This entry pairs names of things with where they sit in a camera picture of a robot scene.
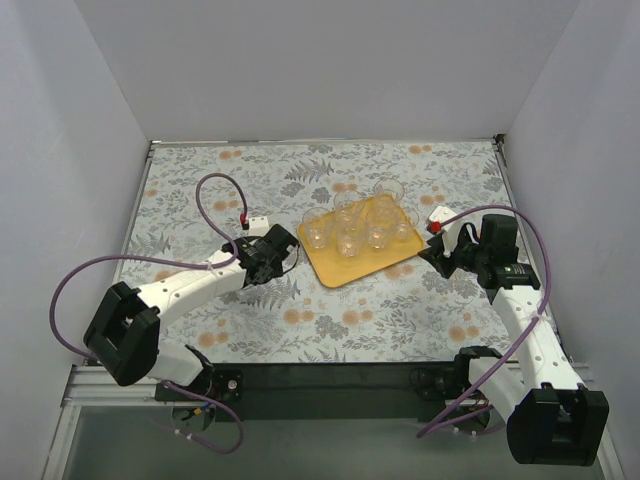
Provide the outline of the small clear glass front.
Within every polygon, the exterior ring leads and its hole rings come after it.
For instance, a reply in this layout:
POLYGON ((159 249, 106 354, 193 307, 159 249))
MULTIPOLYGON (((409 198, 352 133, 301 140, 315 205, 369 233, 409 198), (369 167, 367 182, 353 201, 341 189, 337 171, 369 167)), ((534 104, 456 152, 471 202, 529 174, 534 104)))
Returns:
POLYGON ((419 222, 419 214, 413 208, 398 208, 396 218, 395 237, 399 240, 407 240, 414 233, 419 222))

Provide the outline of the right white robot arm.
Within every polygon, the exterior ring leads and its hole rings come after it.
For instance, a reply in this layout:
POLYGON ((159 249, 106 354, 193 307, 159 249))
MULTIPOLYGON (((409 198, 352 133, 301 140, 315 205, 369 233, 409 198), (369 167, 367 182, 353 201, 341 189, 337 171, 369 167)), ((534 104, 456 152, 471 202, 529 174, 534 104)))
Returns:
POLYGON ((508 447, 520 464, 592 465, 609 415, 601 391, 589 389, 572 367, 546 317, 551 280, 518 260, 513 207, 481 207, 479 228, 446 207, 428 217, 431 238, 420 258, 442 277, 456 270, 475 275, 512 341, 504 354, 469 347, 455 357, 462 391, 423 427, 419 436, 455 425, 451 413, 475 393, 506 424, 508 447))

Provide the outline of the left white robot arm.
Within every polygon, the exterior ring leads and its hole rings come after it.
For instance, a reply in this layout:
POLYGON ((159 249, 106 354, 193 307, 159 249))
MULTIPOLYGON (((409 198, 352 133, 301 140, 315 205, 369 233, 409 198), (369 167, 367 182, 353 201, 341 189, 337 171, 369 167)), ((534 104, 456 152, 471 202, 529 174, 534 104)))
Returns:
POLYGON ((263 236, 225 243, 206 261, 163 280, 112 285, 83 338, 85 346, 120 386, 147 377, 205 395, 214 365, 198 349, 161 339, 170 325, 210 300, 282 277, 299 241, 279 224, 263 236))

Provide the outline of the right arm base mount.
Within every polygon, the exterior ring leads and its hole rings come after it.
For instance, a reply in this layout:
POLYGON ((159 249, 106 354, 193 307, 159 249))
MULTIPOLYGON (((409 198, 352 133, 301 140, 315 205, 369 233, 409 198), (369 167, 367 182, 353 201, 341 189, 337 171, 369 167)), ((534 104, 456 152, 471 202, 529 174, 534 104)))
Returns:
POLYGON ((416 367, 409 373, 409 383, 414 392, 423 400, 445 402, 459 397, 469 386, 461 380, 453 367, 416 367))

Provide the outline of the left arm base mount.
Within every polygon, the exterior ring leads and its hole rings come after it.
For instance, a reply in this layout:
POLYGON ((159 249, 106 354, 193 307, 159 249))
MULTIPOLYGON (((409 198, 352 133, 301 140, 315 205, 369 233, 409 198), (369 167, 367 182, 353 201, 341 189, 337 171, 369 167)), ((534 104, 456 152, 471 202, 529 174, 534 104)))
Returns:
MULTIPOLYGON (((240 399, 243 387, 244 374, 240 369, 216 368, 204 370, 189 385, 181 386, 181 389, 226 403, 240 399)), ((156 386, 154 399, 163 402, 191 400, 187 395, 162 384, 156 386)))

